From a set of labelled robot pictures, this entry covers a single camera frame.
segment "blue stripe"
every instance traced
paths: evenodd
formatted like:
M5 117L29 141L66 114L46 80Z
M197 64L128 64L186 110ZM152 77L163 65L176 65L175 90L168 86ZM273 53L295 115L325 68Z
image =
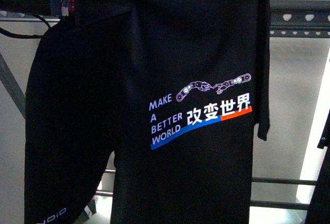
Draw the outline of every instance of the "blue stripe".
M164 140L160 140L159 142L156 142L155 144L151 144L151 149L154 150L154 149L157 149L167 143L169 143L171 140L175 139L176 137L180 136L180 135L183 135L189 131L192 131L192 130L195 130L195 129L198 129L200 127L203 127L203 126L206 126L206 125L210 125L210 124L213 124L213 123L216 123L216 122L221 122L221 117L220 116L217 116L216 119L211 119L211 120L203 120L202 122L197 122L195 123L195 125L188 125L188 126L185 126L183 127L182 129L180 129L177 133L169 136L168 138L164 139Z

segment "black cable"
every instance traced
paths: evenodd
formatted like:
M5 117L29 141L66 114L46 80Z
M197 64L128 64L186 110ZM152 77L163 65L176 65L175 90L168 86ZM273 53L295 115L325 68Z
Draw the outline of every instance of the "black cable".
M7 36L7 37L11 37L11 38L18 38L18 39L39 39L42 38L42 36L39 35L19 35L19 34L14 34L11 33L5 29L2 29L0 27L0 33Z
M51 28L51 25L49 24L49 22L46 21L46 19L44 19L43 17L39 16L39 15L34 15L34 17L36 17L37 19L40 19L42 22L44 22L48 28Z

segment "metal rack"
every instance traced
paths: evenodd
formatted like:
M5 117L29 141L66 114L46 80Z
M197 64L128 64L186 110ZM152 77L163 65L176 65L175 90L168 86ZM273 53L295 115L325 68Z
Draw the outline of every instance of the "metal rack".
M330 1L280 1L271 0L271 30L270 37L284 38L330 38ZM40 22L33 16L24 16L17 13L0 13L0 22ZM58 22L54 17L44 17L48 22ZM19 88L4 58L0 54L0 80L5 85L18 109L24 113L24 94ZM105 173L114 174L115 170L106 170ZM252 178L255 183L275 183L291 185L313 185L316 181L293 179ZM112 197L110 191L98 190L95 195ZM307 210L308 204L251 201L251 206L271 207L292 210Z
M104 173L115 174L115 170L106 169ZM290 185L311 185L316 186L317 181L312 180L295 180L295 179L271 179L271 178L252 178L253 183L272 183L272 184L290 184ZM113 197L113 193L107 190L98 190L96 196ZM252 207L270 207L276 209L287 210L307 210L309 204L289 203L289 202L271 202L252 200Z

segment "robotic arm graphic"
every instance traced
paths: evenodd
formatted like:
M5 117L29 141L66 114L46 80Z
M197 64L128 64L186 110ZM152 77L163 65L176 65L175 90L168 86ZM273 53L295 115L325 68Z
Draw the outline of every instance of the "robotic arm graphic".
M197 88L199 91L208 91L212 86L207 82L195 81L191 82L188 86L184 87L177 95L176 100L181 102L191 91L191 89Z
M216 84L216 85L212 86L212 88L213 89L218 88L217 89L217 94L221 94L224 90L228 89L228 87L230 87L230 86L242 84L242 83L248 82L250 80L251 80L251 75L246 73L244 75L238 76L235 79L230 79L230 80L225 81L223 83Z

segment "t-shirt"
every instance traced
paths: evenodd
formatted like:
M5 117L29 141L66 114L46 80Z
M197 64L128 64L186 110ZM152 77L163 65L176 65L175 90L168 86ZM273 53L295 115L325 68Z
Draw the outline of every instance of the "t-shirt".
M307 211L306 224L324 224L330 221L330 112L318 148L328 147L319 173L317 186Z
M106 19L61 20L36 52L25 224L72 223L112 151L111 223L248 223L254 125L264 140L269 128L269 0L111 1Z

